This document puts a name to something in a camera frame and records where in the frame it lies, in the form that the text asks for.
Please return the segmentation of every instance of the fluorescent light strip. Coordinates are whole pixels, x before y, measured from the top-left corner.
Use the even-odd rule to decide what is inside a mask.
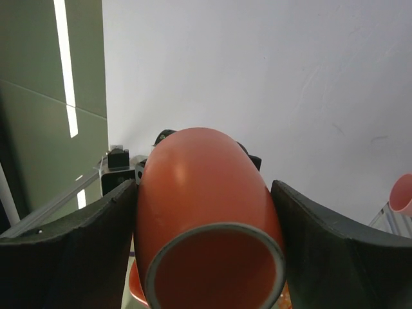
[[[84,208],[87,205],[86,192],[84,192],[84,189],[77,193],[77,205],[79,206],[79,209]]]
[[[64,0],[53,0],[56,15],[57,35],[59,37],[60,58],[62,62],[64,94],[66,96],[67,117],[69,121],[70,137],[79,133],[77,127],[75,88],[71,70],[69,31],[67,26],[66,3]]]

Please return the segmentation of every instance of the cup rim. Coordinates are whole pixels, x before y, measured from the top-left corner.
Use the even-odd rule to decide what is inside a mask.
[[[164,245],[162,249],[159,250],[159,252],[156,254],[152,262],[150,263],[149,268],[147,269],[146,280],[144,283],[144,294],[150,308],[161,308],[155,292],[155,277],[156,270],[159,267],[159,264],[162,258],[166,255],[166,253],[169,250],[171,250],[177,243],[188,238],[189,236],[193,236],[201,232],[206,232],[208,230],[216,229],[227,229],[243,232],[249,236],[256,238],[257,240],[260,240],[260,242],[262,242],[269,250],[269,252],[272,255],[273,262],[275,264],[276,278],[274,280],[271,293],[267,297],[267,300],[262,304],[260,309],[270,309],[273,307],[273,305],[279,299],[279,296],[281,295],[281,292],[286,282],[286,261],[280,246],[272,237],[270,237],[266,232],[262,231],[261,229],[258,229],[245,223],[221,222],[202,225],[200,227],[190,229],[173,238],[166,245]]]

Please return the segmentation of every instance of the metal rail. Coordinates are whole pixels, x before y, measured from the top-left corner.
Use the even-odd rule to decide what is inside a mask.
[[[19,223],[12,226],[10,229],[5,231],[0,235],[0,238],[13,238],[20,235],[27,230],[30,230],[34,227],[39,226],[48,216],[50,216],[55,211],[59,210],[65,204],[67,204],[72,198],[74,198],[77,193],[85,189],[96,179],[98,179],[98,169],[99,164],[92,168],[86,174],[83,174],[83,177],[78,179],[72,186],[68,187],[65,191],[60,193],[58,196],[54,197],[49,201],[45,206],[37,209],[36,211],[31,212],[25,218],[23,218]]]

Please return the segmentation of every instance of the cup opening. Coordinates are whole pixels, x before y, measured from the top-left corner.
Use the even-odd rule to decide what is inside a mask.
[[[392,188],[389,206],[395,212],[402,212],[412,201],[412,174],[400,177]]]
[[[285,285],[285,259],[262,230],[214,223],[174,238],[145,282],[151,308],[271,308]]]

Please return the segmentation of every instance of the white backdrop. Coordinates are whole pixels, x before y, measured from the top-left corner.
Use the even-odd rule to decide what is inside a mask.
[[[206,126],[369,223],[412,171],[412,1],[103,0],[109,143]]]

